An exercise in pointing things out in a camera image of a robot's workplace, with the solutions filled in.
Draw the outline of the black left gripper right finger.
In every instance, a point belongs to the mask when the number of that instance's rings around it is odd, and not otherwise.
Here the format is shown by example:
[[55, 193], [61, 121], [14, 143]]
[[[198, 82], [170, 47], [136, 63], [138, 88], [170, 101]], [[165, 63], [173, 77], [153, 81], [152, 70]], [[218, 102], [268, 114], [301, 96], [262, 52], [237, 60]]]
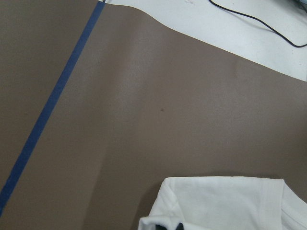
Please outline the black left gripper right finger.
[[176, 227], [176, 230], [184, 230], [183, 224], [179, 223], [178, 226]]

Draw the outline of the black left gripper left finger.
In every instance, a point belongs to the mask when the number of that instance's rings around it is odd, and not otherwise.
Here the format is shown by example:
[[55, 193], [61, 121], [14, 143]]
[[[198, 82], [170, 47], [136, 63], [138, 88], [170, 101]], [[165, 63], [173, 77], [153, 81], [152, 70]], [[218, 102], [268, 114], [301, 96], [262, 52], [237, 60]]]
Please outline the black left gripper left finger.
[[164, 230], [164, 227], [160, 225], [156, 225], [155, 230]]

